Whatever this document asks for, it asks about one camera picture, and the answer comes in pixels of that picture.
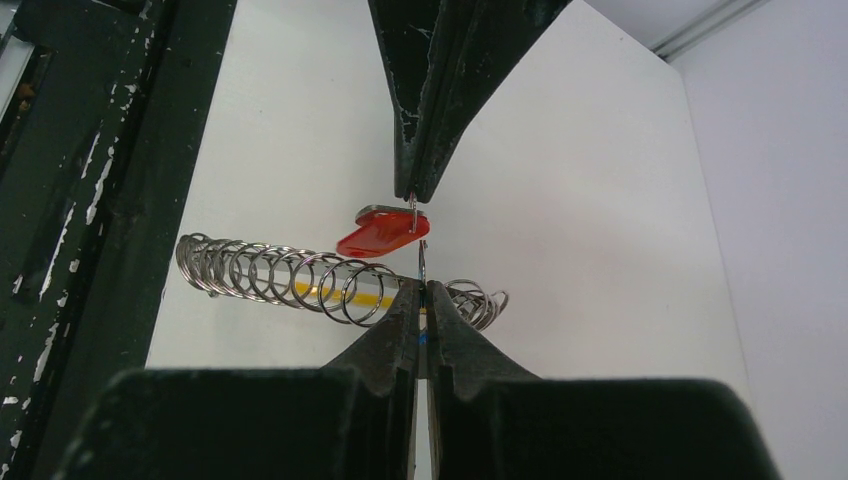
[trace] chipped paint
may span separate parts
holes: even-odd
[[[112,160],[115,158],[115,147],[109,147],[108,153],[109,159],[106,160],[106,165],[103,167],[103,171],[100,172],[100,178],[94,185],[94,199],[92,199],[91,205],[85,210],[86,225],[91,225],[91,222],[94,221],[94,216],[97,215],[97,202],[103,196],[103,183],[106,181],[106,177],[109,176],[109,170],[112,169]]]
[[[15,283],[12,284],[12,295],[16,295],[18,291],[21,289],[21,284],[24,283],[24,276],[18,275],[18,278],[15,279]]]
[[[112,94],[115,93],[115,86],[112,85]],[[100,140],[100,132],[97,132],[97,135],[94,136],[94,142],[91,143],[91,150],[88,151],[88,158],[85,160],[85,165],[82,167],[82,175],[80,175],[80,179],[85,178],[86,173],[88,173],[88,166],[91,164],[91,156],[94,155],[94,148],[97,146],[97,142]]]
[[[65,225],[62,227],[62,233],[59,234],[59,241],[56,242],[56,248],[53,250],[53,258],[50,259],[50,265],[47,267],[47,275],[44,276],[44,283],[41,284],[41,291],[38,292],[38,301],[41,301],[41,297],[44,296],[44,292],[50,288],[50,281],[52,279],[53,266],[56,264],[56,257],[59,256],[59,250],[62,249],[62,244],[65,242],[65,234],[68,233],[68,224],[71,223],[71,219],[74,216],[74,208],[77,206],[77,202],[74,202],[71,205],[71,209],[68,210],[68,215],[65,216]]]
[[[38,382],[41,380],[41,374],[44,373],[44,366],[47,365],[47,357],[50,356],[50,350],[53,348],[53,340],[56,339],[56,329],[59,328],[58,323],[54,323],[52,327],[47,330],[50,332],[50,336],[44,340],[44,351],[41,352],[41,355],[38,356],[38,361],[35,362],[35,374],[32,377],[32,381]]]

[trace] red plastic tag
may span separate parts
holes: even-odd
[[[408,245],[430,232],[430,221],[418,212],[413,233],[412,216],[406,209],[366,207],[356,217],[359,229],[341,239],[336,252],[346,257],[374,258]]]

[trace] white backdrop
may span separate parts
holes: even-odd
[[[392,196],[367,2],[241,0],[181,231],[332,250]],[[428,276],[507,289],[486,336],[547,377],[696,376],[748,398],[680,76],[578,0],[469,127],[423,207]],[[417,251],[383,260],[412,274]],[[149,367],[321,365],[359,334],[209,299],[172,266]]]

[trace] white wall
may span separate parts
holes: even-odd
[[[721,0],[587,0],[642,45],[652,48]]]
[[[773,0],[683,73],[761,426],[848,478],[848,3]]]

